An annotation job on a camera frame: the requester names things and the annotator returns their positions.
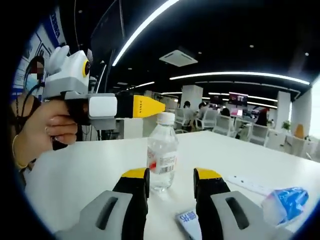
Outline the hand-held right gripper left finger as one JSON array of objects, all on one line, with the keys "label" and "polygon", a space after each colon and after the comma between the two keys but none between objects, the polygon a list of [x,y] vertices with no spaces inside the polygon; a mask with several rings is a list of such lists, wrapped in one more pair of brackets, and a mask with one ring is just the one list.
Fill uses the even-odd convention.
[{"label": "hand-held right gripper left finger", "polygon": [[150,170],[131,169],[113,190],[88,203],[74,226],[55,233],[58,240],[142,240],[148,214]]}]

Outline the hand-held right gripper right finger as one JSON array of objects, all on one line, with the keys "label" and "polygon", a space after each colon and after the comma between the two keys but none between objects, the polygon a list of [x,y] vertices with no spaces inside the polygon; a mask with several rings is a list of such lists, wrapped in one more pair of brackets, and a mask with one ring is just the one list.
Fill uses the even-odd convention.
[{"label": "hand-held right gripper right finger", "polygon": [[231,191],[222,176],[210,169],[193,170],[196,214],[204,240],[289,240],[293,233],[276,228],[263,210],[239,191]]}]

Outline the person's left hand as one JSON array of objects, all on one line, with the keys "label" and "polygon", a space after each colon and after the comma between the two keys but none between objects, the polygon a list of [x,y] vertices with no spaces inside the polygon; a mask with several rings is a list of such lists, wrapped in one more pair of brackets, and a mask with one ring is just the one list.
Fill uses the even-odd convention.
[{"label": "person's left hand", "polygon": [[43,103],[26,121],[12,142],[12,153],[18,166],[25,167],[41,154],[53,149],[52,139],[72,145],[76,142],[78,126],[70,117],[62,100]]}]

